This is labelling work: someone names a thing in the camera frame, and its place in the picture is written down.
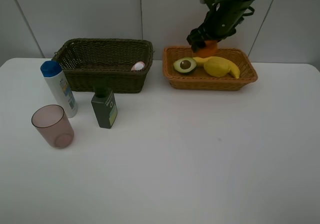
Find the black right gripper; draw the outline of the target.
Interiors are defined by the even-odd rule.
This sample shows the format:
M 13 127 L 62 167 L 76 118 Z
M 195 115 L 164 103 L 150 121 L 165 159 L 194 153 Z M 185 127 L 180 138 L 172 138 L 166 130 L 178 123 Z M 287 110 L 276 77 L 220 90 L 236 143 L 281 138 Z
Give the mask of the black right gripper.
M 204 22 L 193 29 L 187 37 L 194 53 L 204 49 L 205 41 L 224 40 L 236 33 L 236 27 L 245 17 L 255 12 L 251 4 L 255 0 L 226 0 L 214 3 L 207 12 Z

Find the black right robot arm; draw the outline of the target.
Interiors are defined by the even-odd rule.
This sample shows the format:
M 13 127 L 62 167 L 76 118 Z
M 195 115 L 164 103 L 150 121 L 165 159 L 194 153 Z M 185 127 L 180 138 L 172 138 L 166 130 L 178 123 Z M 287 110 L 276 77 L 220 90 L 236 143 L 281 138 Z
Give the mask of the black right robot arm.
M 212 48 L 212 42 L 220 42 L 232 35 L 245 17 L 252 16 L 255 0 L 201 0 L 209 8 L 204 22 L 193 29 L 187 37 L 191 49 L 196 54 Z

